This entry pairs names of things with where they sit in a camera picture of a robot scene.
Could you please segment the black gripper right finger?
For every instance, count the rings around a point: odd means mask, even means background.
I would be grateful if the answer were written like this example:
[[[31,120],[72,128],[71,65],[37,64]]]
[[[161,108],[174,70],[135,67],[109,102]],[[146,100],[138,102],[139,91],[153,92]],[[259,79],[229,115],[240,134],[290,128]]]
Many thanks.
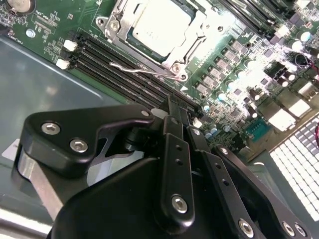
[[[310,239],[306,225],[229,149],[211,150],[181,110],[193,163],[212,186],[228,239]]]

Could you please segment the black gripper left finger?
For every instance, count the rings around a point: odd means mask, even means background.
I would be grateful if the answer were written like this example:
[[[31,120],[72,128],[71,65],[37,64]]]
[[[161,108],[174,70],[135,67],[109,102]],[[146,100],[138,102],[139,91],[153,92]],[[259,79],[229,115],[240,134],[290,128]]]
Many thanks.
[[[31,114],[24,121],[16,174],[28,181],[55,221],[75,195],[139,160],[159,161],[154,217],[168,234],[194,222],[189,145],[181,110],[168,96],[160,114],[143,105]]]

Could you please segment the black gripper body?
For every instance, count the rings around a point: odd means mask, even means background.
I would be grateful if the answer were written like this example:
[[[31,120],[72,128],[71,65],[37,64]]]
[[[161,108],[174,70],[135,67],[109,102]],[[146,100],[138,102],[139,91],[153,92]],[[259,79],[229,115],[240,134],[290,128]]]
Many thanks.
[[[52,239],[169,239],[154,217],[159,161],[139,160],[71,198],[56,217]],[[194,223],[180,239],[231,239],[233,234],[203,177],[192,175]]]

